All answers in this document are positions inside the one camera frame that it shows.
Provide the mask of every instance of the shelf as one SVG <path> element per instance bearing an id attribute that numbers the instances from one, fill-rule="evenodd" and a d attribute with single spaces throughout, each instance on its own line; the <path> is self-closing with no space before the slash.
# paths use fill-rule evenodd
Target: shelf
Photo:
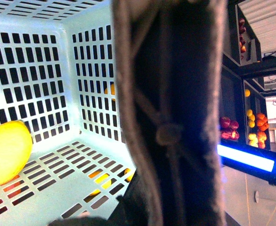
<path id="1" fill-rule="evenodd" d="M 221 90 L 219 102 L 220 117 L 226 116 L 236 120 L 239 124 L 237 129 L 240 134 L 239 143 L 246 144 L 246 122 L 244 108 L 244 89 L 242 80 L 228 68 L 223 67 L 221 74 Z"/>
<path id="2" fill-rule="evenodd" d="M 246 32 L 243 37 L 246 41 L 246 52 L 240 51 L 239 25 L 238 20 L 245 20 L 244 27 Z M 228 5 L 228 20 L 224 34 L 224 54 L 228 55 L 238 65 L 249 65 L 261 61 L 260 42 L 251 28 L 247 18 L 238 5 Z"/>
<path id="3" fill-rule="evenodd" d="M 246 133 L 247 135 L 250 133 L 257 133 L 258 127 L 255 125 L 254 128 L 250 128 L 248 126 L 248 119 L 246 116 L 246 111 L 248 109 L 251 109 L 253 111 L 253 114 L 256 116 L 258 113 L 263 113 L 265 116 L 267 115 L 267 106 L 266 106 L 266 100 L 250 83 L 247 81 L 244 81 L 244 90 L 248 89 L 250 90 L 250 96 L 245 97 L 245 117 L 246 117 Z M 267 140 L 265 141 L 266 148 L 270 149 L 270 138 L 269 138 L 269 130 L 267 129 L 265 131 L 265 134 L 267 136 Z"/>
<path id="4" fill-rule="evenodd" d="M 276 74 L 276 58 L 233 69 L 244 79 L 264 77 Z"/>

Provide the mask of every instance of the fruit bin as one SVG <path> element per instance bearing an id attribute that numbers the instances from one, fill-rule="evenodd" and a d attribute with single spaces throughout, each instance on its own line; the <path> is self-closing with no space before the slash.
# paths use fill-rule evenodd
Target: fruit bin
<path id="1" fill-rule="evenodd" d="M 0 186 L 0 226 L 110 216 L 135 169 L 114 82 L 109 0 L 0 0 L 0 124 L 23 120 L 33 142 L 25 168 Z"/>
<path id="2" fill-rule="evenodd" d="M 219 115 L 236 120 L 240 137 L 239 143 L 246 144 L 246 126 L 244 118 L 244 92 L 239 76 L 223 65 L 221 73 L 221 90 L 219 97 Z"/>
<path id="3" fill-rule="evenodd" d="M 256 116 L 258 113 L 263 113 L 264 115 L 267 115 L 267 106 L 266 106 L 266 100 L 265 98 L 247 81 L 244 81 L 244 90 L 250 90 L 250 96 L 245 97 L 245 117 L 246 116 L 246 111 L 248 109 L 251 109 L 253 111 L 253 114 Z M 258 127 L 255 124 L 255 127 L 250 128 L 248 126 L 248 120 L 246 120 L 246 131 L 247 135 L 250 133 L 257 133 Z M 265 141 L 265 149 L 270 149 L 270 138 L 269 138 L 269 130 L 267 129 L 265 131 L 265 134 L 267 136 L 267 140 Z"/>
<path id="4" fill-rule="evenodd" d="M 260 62 L 260 41 L 238 4 L 228 5 L 228 18 L 229 35 L 227 38 L 230 39 L 227 39 L 228 42 L 230 42 L 228 55 L 230 55 L 240 66 Z M 246 28 L 246 32 L 242 34 L 246 41 L 246 51 L 244 53 L 241 53 L 240 47 L 239 19 L 244 19 L 245 21 L 244 27 Z"/>

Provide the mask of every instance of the blue light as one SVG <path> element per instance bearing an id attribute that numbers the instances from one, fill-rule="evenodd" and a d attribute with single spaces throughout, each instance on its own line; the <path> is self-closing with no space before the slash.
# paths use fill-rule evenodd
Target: blue light
<path id="1" fill-rule="evenodd" d="M 261 170 L 272 172 L 274 161 L 254 154 L 239 151 L 230 147 L 218 145 L 218 154 Z"/>

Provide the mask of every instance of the white plastic crate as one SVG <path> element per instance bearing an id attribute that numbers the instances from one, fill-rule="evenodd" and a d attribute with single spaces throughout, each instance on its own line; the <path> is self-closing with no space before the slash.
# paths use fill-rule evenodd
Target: white plastic crate
<path id="1" fill-rule="evenodd" d="M 113 37 L 109 0 L 0 0 L 0 124 L 23 120 L 33 139 L 19 177 L 0 186 L 0 226 L 108 218 L 124 194 L 135 167 L 110 95 Z"/>

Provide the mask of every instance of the red apple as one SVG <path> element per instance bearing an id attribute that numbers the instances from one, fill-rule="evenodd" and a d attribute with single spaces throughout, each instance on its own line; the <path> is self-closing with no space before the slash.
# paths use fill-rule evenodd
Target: red apple
<path id="1" fill-rule="evenodd" d="M 265 149 L 266 145 L 264 142 L 259 142 L 259 148 Z"/>
<path id="2" fill-rule="evenodd" d="M 238 140 L 239 138 L 240 138 L 240 134 L 237 131 L 235 131 L 235 140 Z"/>
<path id="3" fill-rule="evenodd" d="M 244 53 L 244 52 L 246 52 L 246 46 L 241 47 L 241 53 Z"/>
<path id="4" fill-rule="evenodd" d="M 229 138 L 228 138 L 228 139 L 235 139 L 236 131 L 235 131 L 234 129 L 226 128 L 226 129 L 223 129 L 223 131 L 224 131 L 225 133 L 228 133 L 228 134 L 229 134 Z"/>
<path id="5" fill-rule="evenodd" d="M 228 117 L 220 117 L 219 123 L 222 128 L 228 128 L 230 125 L 230 118 Z"/>
<path id="6" fill-rule="evenodd" d="M 246 31 L 247 31 L 247 29 L 245 27 L 240 27 L 240 29 L 239 29 L 240 34 L 245 33 Z"/>
<path id="7" fill-rule="evenodd" d="M 241 26 L 243 26 L 244 24 L 245 24 L 245 20 L 244 20 L 243 18 L 240 18 L 240 19 L 238 20 L 238 26 L 241 27 Z"/>
<path id="8" fill-rule="evenodd" d="M 225 131 L 225 130 L 222 129 L 222 130 L 220 131 L 220 136 L 221 136 L 222 139 L 228 140 L 229 137 L 230 137 L 230 134 L 229 134 L 227 131 Z"/>
<path id="9" fill-rule="evenodd" d="M 235 121 L 235 120 L 231 120 L 231 121 L 230 121 L 229 128 L 234 129 L 234 130 L 237 130 L 237 128 L 238 128 L 238 122 Z"/>
<path id="10" fill-rule="evenodd" d="M 240 41 L 240 43 L 242 44 L 242 46 L 243 46 L 244 44 L 246 44 L 245 39 L 242 39 L 242 40 Z"/>

